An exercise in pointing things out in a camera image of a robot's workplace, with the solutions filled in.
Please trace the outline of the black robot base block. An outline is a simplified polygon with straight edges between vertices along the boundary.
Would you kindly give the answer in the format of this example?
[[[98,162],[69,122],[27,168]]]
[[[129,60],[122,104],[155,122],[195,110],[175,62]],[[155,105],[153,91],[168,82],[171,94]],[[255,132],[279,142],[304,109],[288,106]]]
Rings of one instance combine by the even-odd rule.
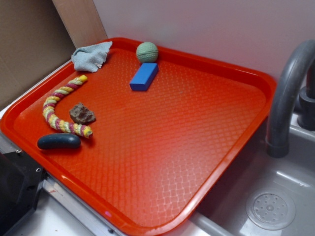
[[[37,208],[46,176],[44,168],[26,152],[0,155],[0,234],[5,236]]]

